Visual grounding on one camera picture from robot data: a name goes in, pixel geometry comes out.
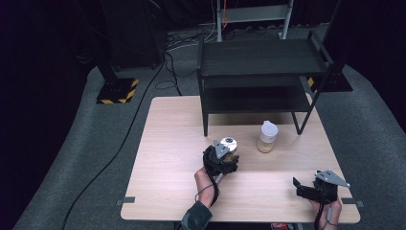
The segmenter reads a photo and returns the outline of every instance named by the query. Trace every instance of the white shelf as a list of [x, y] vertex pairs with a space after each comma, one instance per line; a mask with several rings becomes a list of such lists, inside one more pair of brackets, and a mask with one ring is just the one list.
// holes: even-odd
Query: white shelf
[[[285, 5], [263, 6], [252, 8], [226, 9], [226, 22], [248, 22], [248, 21], [273, 21], [284, 20], [283, 31], [279, 33], [280, 39], [286, 39], [287, 28], [289, 27], [290, 15], [292, 13], [293, 0], [288, 0]], [[220, 0], [217, 0], [217, 42], [221, 42], [221, 22], [223, 10], [220, 10]]]
[[247, 21], [284, 20], [287, 5], [226, 9], [228, 23]]

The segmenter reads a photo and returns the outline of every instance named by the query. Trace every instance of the wooden table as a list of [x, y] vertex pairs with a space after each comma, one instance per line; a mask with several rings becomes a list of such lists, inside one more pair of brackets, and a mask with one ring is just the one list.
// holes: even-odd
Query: wooden table
[[[202, 167], [203, 150], [227, 136], [237, 140], [238, 170], [221, 181], [212, 221], [313, 222], [311, 206], [296, 196], [292, 177], [312, 187], [314, 173], [330, 169], [345, 179], [316, 110], [302, 135], [289, 113], [210, 116], [204, 137], [198, 96], [152, 101], [125, 195], [135, 201], [123, 204], [123, 219], [180, 220], [194, 204], [193, 174]], [[279, 128], [269, 153], [256, 146], [264, 120]], [[352, 197], [341, 186], [338, 196]], [[344, 204], [340, 222], [359, 220], [357, 207]]]

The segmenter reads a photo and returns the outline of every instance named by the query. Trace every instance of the sleeve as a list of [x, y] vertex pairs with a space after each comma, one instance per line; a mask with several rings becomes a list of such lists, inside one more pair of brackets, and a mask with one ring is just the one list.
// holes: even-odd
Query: sleeve
[[200, 201], [196, 201], [193, 206], [183, 216], [181, 224], [183, 230], [203, 230], [212, 219], [212, 213]]

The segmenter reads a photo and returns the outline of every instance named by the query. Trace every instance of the yellow black hazard tape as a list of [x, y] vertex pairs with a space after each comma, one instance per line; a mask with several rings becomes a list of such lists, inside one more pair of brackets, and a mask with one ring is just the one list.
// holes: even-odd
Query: yellow black hazard tape
[[98, 99], [98, 104], [125, 104], [131, 102], [132, 97], [135, 94], [135, 88], [138, 85], [139, 80], [134, 80], [131, 84], [131, 89], [129, 90], [128, 94], [125, 97], [120, 99], [111, 100], [111, 99]]
[[312, 77], [307, 77], [307, 84], [310, 87], [311, 92], [317, 91], [317, 83]]

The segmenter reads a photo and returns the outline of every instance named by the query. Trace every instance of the white cap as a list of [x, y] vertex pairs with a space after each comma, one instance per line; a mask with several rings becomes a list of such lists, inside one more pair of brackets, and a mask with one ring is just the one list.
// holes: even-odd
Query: white cap
[[273, 143], [278, 134], [278, 127], [269, 121], [264, 121], [260, 128], [260, 140], [264, 143]]

